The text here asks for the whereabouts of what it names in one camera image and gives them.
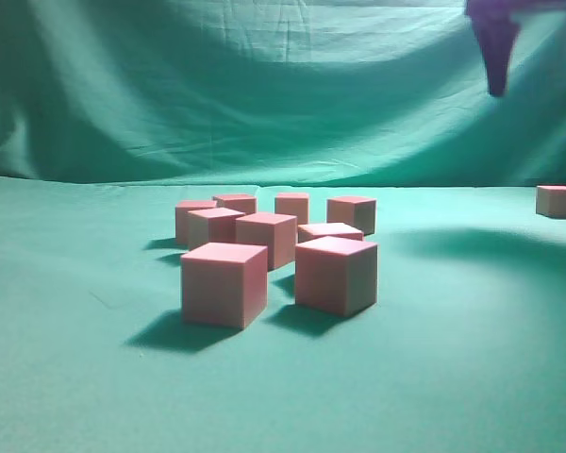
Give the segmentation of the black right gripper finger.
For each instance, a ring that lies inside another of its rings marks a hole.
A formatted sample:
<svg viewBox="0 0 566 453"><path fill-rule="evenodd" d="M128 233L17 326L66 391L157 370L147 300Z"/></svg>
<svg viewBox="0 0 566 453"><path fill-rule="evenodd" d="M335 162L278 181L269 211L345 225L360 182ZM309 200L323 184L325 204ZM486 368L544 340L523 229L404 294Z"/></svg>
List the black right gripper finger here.
<svg viewBox="0 0 566 453"><path fill-rule="evenodd" d="M489 95L501 97L507 86L508 65L520 26L511 18L511 1L467 1L465 15L485 65Z"/></svg>

